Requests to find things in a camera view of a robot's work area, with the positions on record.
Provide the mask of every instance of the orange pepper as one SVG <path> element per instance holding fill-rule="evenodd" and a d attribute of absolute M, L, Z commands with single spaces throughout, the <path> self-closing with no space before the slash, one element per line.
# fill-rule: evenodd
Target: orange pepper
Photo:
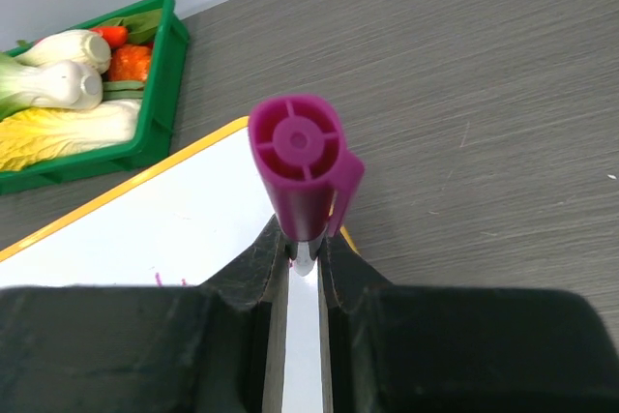
<path fill-rule="evenodd" d="M 145 45 L 125 44 L 112 54 L 107 75 L 110 81 L 146 82 L 153 51 Z"/>

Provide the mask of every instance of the gray wooden table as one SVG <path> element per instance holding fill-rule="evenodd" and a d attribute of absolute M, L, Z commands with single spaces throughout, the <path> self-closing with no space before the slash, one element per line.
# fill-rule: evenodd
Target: gray wooden table
<path fill-rule="evenodd" d="M 619 339 L 619 0 L 233 0 L 187 24 L 175 149 L 322 94 L 368 165 L 348 226 L 379 271 L 571 289 Z M 132 174 L 0 197 L 0 248 Z"/>

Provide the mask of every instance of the purple marker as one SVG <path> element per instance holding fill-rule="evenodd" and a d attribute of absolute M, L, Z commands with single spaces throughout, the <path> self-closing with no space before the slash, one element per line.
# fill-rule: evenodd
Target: purple marker
<path fill-rule="evenodd" d="M 306 274 L 325 232 L 333 236 L 341 228 L 364 164 L 348 150 L 336 111 L 318 96 L 261 103 L 250 115 L 249 132 L 253 159 L 292 246 L 295 269 Z M 301 244 L 309 248 L 305 263 L 297 253 Z"/>

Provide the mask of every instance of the magenta marker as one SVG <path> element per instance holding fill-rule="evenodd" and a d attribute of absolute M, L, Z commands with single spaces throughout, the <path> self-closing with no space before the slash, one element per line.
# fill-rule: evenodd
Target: magenta marker
<path fill-rule="evenodd" d="M 336 111 L 318 96 L 261 103 L 250 115 L 249 131 L 253 159 L 293 246 L 293 264 L 305 274 L 325 232 L 333 236 L 341 228 L 364 164 L 348 150 Z M 309 248 L 310 263 L 301 263 L 301 244 Z"/>

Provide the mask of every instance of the green basket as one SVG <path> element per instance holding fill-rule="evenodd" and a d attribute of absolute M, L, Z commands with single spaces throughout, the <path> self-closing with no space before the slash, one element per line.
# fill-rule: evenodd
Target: green basket
<path fill-rule="evenodd" d="M 68 29 L 89 29 L 116 16 L 162 9 L 151 68 L 144 88 L 135 137 L 114 147 L 93 150 L 50 162 L 41 162 L 16 172 L 0 172 L 0 195 L 62 184 L 114 171 L 132 170 L 160 162 L 169 155 L 176 105 L 181 89 L 189 33 L 174 14 L 174 0 L 142 0 L 111 14 Z M 16 48 L 12 56 L 27 48 Z"/>

